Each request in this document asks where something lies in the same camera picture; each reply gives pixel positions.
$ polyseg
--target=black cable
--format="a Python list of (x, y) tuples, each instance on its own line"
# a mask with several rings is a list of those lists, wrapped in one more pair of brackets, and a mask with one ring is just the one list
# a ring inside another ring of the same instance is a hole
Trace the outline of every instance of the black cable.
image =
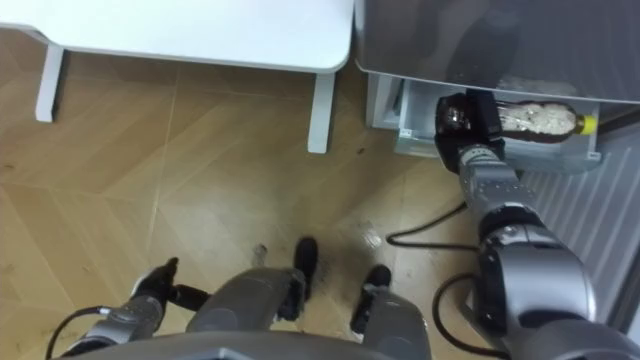
[(49, 344), (47, 344), (47, 352), (44, 355), (44, 359), (45, 360), (49, 360), (51, 359), (51, 357), (53, 356), (53, 348), (56, 345), (56, 341), (58, 340), (58, 336), (60, 336), (60, 333), (62, 332), (62, 330), (64, 330), (64, 328), (69, 325), (69, 323), (71, 322), (71, 320), (83, 316), (83, 315), (96, 315), (96, 314), (102, 314), (103, 311), (109, 309), (106, 306), (92, 306), (92, 307), (88, 307), (88, 308), (84, 308), (84, 309), (80, 309), (80, 310), (76, 310), (74, 311), (71, 315), (67, 316), (64, 320), (62, 320), (62, 322), (58, 325), (58, 327), (53, 331), (53, 334), (51, 334), (51, 339), (49, 339)]
[(433, 296), (433, 304), (431, 306), (431, 313), (433, 315), (433, 322), (436, 325), (436, 329), (438, 329), (440, 334), (442, 334), (442, 336), (448, 342), (450, 342), (453, 346), (457, 347), (460, 350), (464, 350), (466, 352), (470, 352), (470, 353), (476, 354), (476, 355), (496, 357), (498, 359), (510, 360), (511, 357), (509, 356), (509, 354), (507, 354), (504, 351), (481, 348), (481, 347), (478, 347), (478, 346), (467, 344), (467, 343), (463, 342), (462, 340), (459, 340), (455, 336), (451, 335), (451, 333), (447, 330), (447, 328), (444, 327), (444, 324), (442, 323), (442, 319), (440, 318), (440, 301), (442, 300), (442, 297), (444, 296), (446, 291), (452, 285), (454, 285), (454, 284), (456, 284), (456, 283), (458, 283), (460, 281), (473, 280), (474, 278), (475, 278), (475, 276), (473, 274), (471, 274), (471, 273), (458, 274), (458, 275), (455, 275), (455, 276), (449, 278), (442, 285), (440, 285), (438, 290), (436, 290), (436, 294)]
[(466, 208), (467, 208), (467, 204), (463, 201), (455, 209), (444, 213), (437, 219), (434, 219), (424, 225), (420, 225), (413, 229), (398, 231), (398, 232), (387, 235), (386, 241), (389, 245), (404, 247), (404, 248), (432, 249), (432, 250), (462, 250), (462, 251), (477, 252), (478, 247), (473, 245), (417, 243), (417, 242), (403, 242), (403, 241), (396, 240), (396, 238), (417, 234), (419, 232), (426, 231), (435, 226), (438, 226), (439, 224), (445, 222), (446, 220), (449, 220), (451, 217), (463, 212)]

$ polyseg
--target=white table leg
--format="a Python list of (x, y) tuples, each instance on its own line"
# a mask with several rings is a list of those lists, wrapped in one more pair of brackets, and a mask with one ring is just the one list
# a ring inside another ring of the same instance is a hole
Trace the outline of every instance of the white table leg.
[(335, 73), (316, 75), (313, 105), (311, 106), (309, 140), (307, 142), (307, 150), (311, 153), (325, 154), (327, 152), (335, 79)]
[(64, 49), (55, 44), (47, 46), (47, 56), (44, 60), (40, 91), (36, 103), (36, 120), (53, 122), (53, 106), (56, 99), (56, 89), (60, 79), (62, 56)]

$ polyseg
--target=robotic hand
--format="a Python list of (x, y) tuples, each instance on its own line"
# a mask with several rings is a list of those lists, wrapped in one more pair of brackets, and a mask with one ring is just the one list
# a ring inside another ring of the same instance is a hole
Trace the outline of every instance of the robotic hand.
[(477, 224), (479, 276), (473, 312), (514, 359), (640, 359), (624, 335), (594, 323), (595, 295), (581, 261), (549, 231), (504, 160), (493, 93), (468, 90), (442, 98), (436, 145), (460, 176)]
[(74, 356), (112, 345), (148, 339), (158, 330), (170, 301), (190, 310), (197, 310), (207, 300), (205, 291), (186, 285), (173, 285), (178, 259), (171, 258), (141, 276), (133, 286), (129, 300), (117, 308), (96, 306), (79, 310), (69, 316), (54, 332), (45, 359), (51, 359), (55, 341), (70, 320), (79, 315), (101, 314), (106, 319), (96, 324), (62, 356)]

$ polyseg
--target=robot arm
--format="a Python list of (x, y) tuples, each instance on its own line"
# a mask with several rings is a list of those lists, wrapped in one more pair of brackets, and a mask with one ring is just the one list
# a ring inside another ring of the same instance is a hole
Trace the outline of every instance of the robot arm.
[(545, 227), (532, 192), (503, 161), (493, 94), (441, 99), (436, 127), (442, 160), (459, 174), (477, 225), (473, 311), (483, 330), (514, 359), (638, 358), (624, 335), (594, 323), (595, 295), (581, 261)]

